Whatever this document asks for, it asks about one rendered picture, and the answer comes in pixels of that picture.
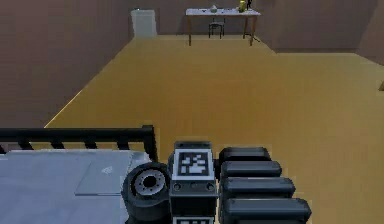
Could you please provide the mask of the white top wooden table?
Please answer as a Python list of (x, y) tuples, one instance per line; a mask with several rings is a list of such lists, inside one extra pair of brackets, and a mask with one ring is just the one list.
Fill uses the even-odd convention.
[(230, 9), (216, 9), (211, 10), (209, 8), (187, 8), (185, 11), (186, 17), (186, 31), (188, 34), (188, 44), (192, 44), (192, 19), (194, 17), (239, 17), (244, 19), (244, 28), (242, 37), (246, 35), (250, 36), (249, 45), (252, 46), (253, 42), (257, 40), (255, 37), (256, 23), (260, 13), (253, 9), (245, 9), (240, 12), (236, 8)]

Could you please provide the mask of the black chair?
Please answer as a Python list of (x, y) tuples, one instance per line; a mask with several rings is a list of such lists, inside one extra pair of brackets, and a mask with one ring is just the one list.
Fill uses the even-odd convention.
[(212, 19), (212, 22), (208, 25), (208, 37), (214, 34), (214, 31), (219, 29), (219, 38), (225, 35), (225, 20)]

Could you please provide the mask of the black frame white bed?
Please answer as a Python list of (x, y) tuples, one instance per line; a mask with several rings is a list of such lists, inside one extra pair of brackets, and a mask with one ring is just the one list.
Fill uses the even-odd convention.
[(127, 224), (120, 192), (154, 127), (0, 128), (0, 224)]

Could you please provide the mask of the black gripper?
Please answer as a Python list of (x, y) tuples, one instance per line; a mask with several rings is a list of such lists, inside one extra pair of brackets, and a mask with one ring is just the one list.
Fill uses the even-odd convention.
[(167, 165), (138, 165), (124, 179), (121, 197), (128, 218), (125, 224), (170, 224), (170, 174)]

